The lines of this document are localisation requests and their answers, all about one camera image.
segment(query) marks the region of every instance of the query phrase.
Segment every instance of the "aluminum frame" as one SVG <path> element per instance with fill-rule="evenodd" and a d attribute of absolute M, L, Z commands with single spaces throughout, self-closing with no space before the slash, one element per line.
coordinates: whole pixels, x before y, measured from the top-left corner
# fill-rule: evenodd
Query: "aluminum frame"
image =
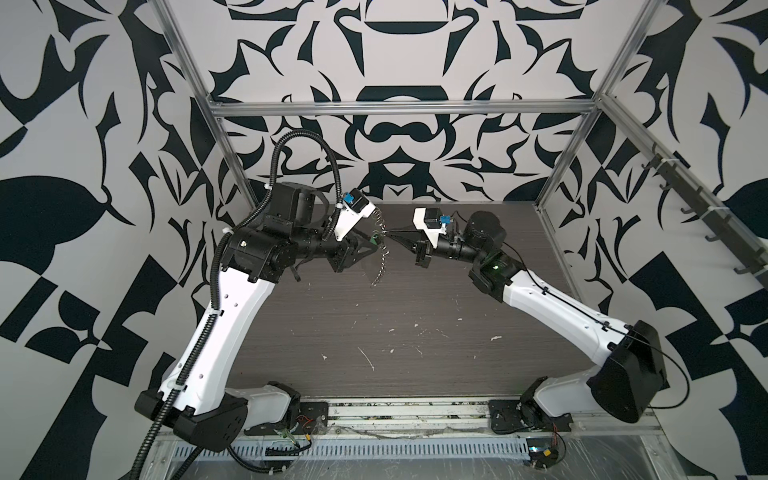
<path fill-rule="evenodd" d="M 248 207 L 253 210 L 256 208 L 256 195 L 253 193 L 253 189 L 250 186 L 248 177 L 243 170 L 243 164 L 240 162 L 240 157 L 234 150 L 234 147 L 230 143 L 229 136 L 224 130 L 221 120 L 214 117 L 213 112 L 210 110 L 210 104 L 208 101 L 208 91 L 205 88 L 203 79 L 200 76 L 200 70 L 197 69 L 190 49 L 181 34 L 173 10 L 168 5 L 167 0 L 150 0 L 154 14 L 157 17 L 157 21 L 160 23 L 160 27 L 163 30 L 163 36 L 170 51 L 176 56 L 179 62 L 179 68 L 184 75 L 184 79 L 192 90 L 197 106 L 200 109 L 203 119 L 205 120 L 208 130 L 214 137 L 214 140 L 219 145 L 222 154 L 224 155 L 224 161 L 227 162 L 227 166 L 230 168 L 232 175 L 234 176 L 235 184 L 240 192 L 245 197 L 245 201 L 248 203 Z"/>
<path fill-rule="evenodd" d="M 549 219 L 549 215 L 547 214 L 546 210 L 541 210 L 537 207 L 535 207 L 535 209 L 536 214 L 538 215 L 538 219 L 541 221 L 541 225 L 544 227 L 544 233 L 547 236 L 547 240 L 549 240 L 549 244 L 552 247 L 552 250 L 554 250 L 554 257 L 557 259 L 560 270 L 563 272 L 565 282 L 571 289 L 571 296 L 573 296 L 579 302 L 584 303 L 584 295 L 582 294 L 578 282 L 574 278 L 573 272 L 571 271 L 571 268 L 565 259 L 563 249 L 560 248 L 558 239 L 554 235 L 555 231 L 554 226 L 552 225 L 552 220 Z"/>
<path fill-rule="evenodd" d="M 662 158 L 674 158 L 661 142 L 634 116 L 631 114 L 616 98 L 609 94 L 602 94 L 598 97 L 598 108 L 605 113 L 621 130 L 621 133 L 627 135 L 630 142 L 646 157 L 653 158 L 656 154 Z"/>
<path fill-rule="evenodd" d="M 328 428 L 316 433 L 317 440 L 345 441 L 360 439 L 503 439 L 489 428 L 491 399 L 517 399 L 518 396 L 473 397 L 402 397 L 402 398 L 306 398 L 307 402 L 328 402 Z M 684 480 L 683 471 L 669 441 L 652 410 L 640 420 L 628 424 L 606 412 L 573 415 L 566 438 L 627 435 L 642 439 L 651 469 L 660 480 Z M 549 437 L 550 432 L 525 432 L 517 438 Z M 278 435 L 238 435 L 236 441 L 277 440 Z M 150 451 L 145 480 L 167 477 L 179 445 L 187 445 L 172 432 L 161 432 Z"/>
<path fill-rule="evenodd" d="M 611 93 L 614 88 L 616 88 L 616 85 L 621 80 L 624 72 L 627 70 L 629 62 L 637 54 L 637 51 L 643 44 L 643 41 L 647 36 L 648 29 L 650 28 L 650 24 L 656 16 L 656 12 L 658 12 L 662 5 L 666 5 L 666 3 L 667 0 L 645 0 L 645 3 L 641 7 L 640 12 L 637 14 L 637 17 L 634 20 L 632 28 L 627 33 L 624 41 L 621 42 L 618 53 L 616 54 L 616 57 L 614 57 L 614 60 L 611 62 L 611 66 L 608 68 L 608 72 L 605 74 L 603 80 L 598 86 L 598 89 L 592 96 L 592 99 L 595 100 L 596 105 L 598 103 L 598 99 L 601 96 L 604 96 L 607 93 Z M 599 107 L 594 111 L 591 111 L 588 115 L 584 116 L 581 119 L 581 123 L 575 128 L 574 133 L 571 135 L 568 144 L 563 150 L 563 153 L 560 154 L 560 157 L 558 157 L 556 160 L 554 169 L 552 169 L 551 175 L 544 184 L 544 188 L 541 189 L 541 193 L 536 199 L 536 205 L 538 205 L 539 208 L 545 208 L 547 202 L 558 189 L 558 185 L 560 184 L 562 177 L 565 175 L 565 172 L 568 171 L 568 168 L 571 167 L 571 163 L 573 163 L 574 158 L 576 158 L 576 153 L 579 147 L 584 143 L 587 136 L 589 135 L 589 132 L 594 126 L 594 122 L 597 121 L 598 117 L 600 116 L 598 109 Z"/>
<path fill-rule="evenodd" d="M 218 118 L 285 115 L 585 113 L 593 108 L 594 101 L 589 98 L 564 100 L 210 103 L 211 111 Z"/>

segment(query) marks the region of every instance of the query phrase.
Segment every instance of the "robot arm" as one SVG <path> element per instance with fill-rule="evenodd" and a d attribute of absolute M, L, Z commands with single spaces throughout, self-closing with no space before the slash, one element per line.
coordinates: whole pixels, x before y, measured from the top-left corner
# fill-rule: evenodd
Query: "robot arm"
<path fill-rule="evenodd" d="M 497 301 L 520 309 L 559 333 L 595 364 L 585 372 L 560 379 L 539 379 L 521 402 L 537 410 L 522 425 L 542 425 L 569 412 L 604 409 L 624 422 L 636 422 L 665 382 L 658 333 L 638 321 L 626 323 L 596 312 L 548 285 L 501 246 L 506 232 L 498 218 L 479 211 L 463 232 L 448 232 L 452 218 L 439 208 L 417 208 L 417 230 L 388 230 L 392 238 L 415 254 L 427 268 L 432 257 L 472 264 L 475 286 Z"/>
<path fill-rule="evenodd" d="M 225 389 L 235 356 L 253 318 L 274 290 L 286 268 L 297 259 L 325 257 L 341 272 L 376 252 L 370 238 L 355 225 L 375 210 L 357 189 L 347 193 L 338 220 L 328 239 L 311 228 L 314 193 L 310 187 L 281 183 L 273 187 L 270 209 L 263 225 L 243 227 L 230 238 L 221 257 L 220 311 L 215 327 L 200 351 L 188 380 L 164 422 L 182 439 L 220 452 L 243 430 L 262 424 L 290 427 L 298 415 L 298 392 L 279 383 L 247 390 Z M 214 313 L 209 304 L 203 319 Z M 154 419 L 205 329 L 200 321 L 170 375 L 157 391 L 142 392 L 135 409 Z"/>

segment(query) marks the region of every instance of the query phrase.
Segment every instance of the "black cover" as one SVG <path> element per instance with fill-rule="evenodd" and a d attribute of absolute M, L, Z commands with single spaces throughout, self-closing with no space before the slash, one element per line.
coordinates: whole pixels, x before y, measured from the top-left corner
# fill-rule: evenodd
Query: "black cover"
<path fill-rule="evenodd" d="M 464 243 L 476 250 L 492 252 L 502 247 L 507 232 L 491 212 L 474 212 L 464 227 Z"/>
<path fill-rule="evenodd" d="M 163 405 L 162 394 L 145 390 L 139 394 L 134 410 L 154 420 Z M 223 451 L 240 433 L 248 416 L 248 401 L 224 393 L 221 404 L 210 412 L 194 415 L 194 410 L 171 409 L 163 425 L 185 442 L 212 452 Z"/>
<path fill-rule="evenodd" d="M 598 405 L 622 422 L 636 423 L 666 380 L 660 351 L 656 329 L 639 320 L 587 381 Z"/>
<path fill-rule="evenodd" d="M 442 211 L 439 208 L 427 208 L 424 211 L 424 224 L 429 229 L 440 228 L 442 227 L 440 217 L 442 217 Z"/>
<path fill-rule="evenodd" d="M 366 196 L 358 189 L 353 188 L 349 195 L 352 197 L 351 202 L 347 202 L 349 205 L 349 208 L 352 209 L 353 212 L 356 214 L 359 214 L 362 212 L 362 209 L 367 207 L 369 203 L 371 203 Z"/>

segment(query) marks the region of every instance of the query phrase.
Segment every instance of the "metal grate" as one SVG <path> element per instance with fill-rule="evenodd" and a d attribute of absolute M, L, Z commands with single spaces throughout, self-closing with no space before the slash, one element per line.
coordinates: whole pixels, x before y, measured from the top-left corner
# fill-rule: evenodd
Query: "metal grate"
<path fill-rule="evenodd" d="M 284 442 L 273 446 L 272 440 L 239 440 L 233 443 L 241 457 L 258 461 L 263 459 L 265 447 L 283 448 Z M 193 447 L 181 444 L 176 447 L 174 460 L 186 458 Z M 379 460 L 417 458 L 516 458 L 527 460 L 528 446 L 524 439 L 316 439 L 313 447 L 301 452 L 306 460 Z M 229 458 L 224 452 L 205 451 L 198 461 Z M 296 457 L 270 456 L 269 460 L 295 459 Z"/>

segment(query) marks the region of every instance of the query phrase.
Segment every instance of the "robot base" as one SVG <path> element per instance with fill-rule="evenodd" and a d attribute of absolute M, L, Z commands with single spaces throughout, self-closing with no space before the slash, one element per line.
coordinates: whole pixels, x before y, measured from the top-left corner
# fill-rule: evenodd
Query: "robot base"
<path fill-rule="evenodd" d="M 533 396 L 536 389 L 547 379 L 541 377 L 520 396 L 519 400 L 491 400 L 488 410 L 491 414 L 491 430 L 497 435 L 537 430 L 552 432 L 553 426 L 559 432 L 570 432 L 573 419 L 570 414 L 552 418 L 536 403 Z"/>

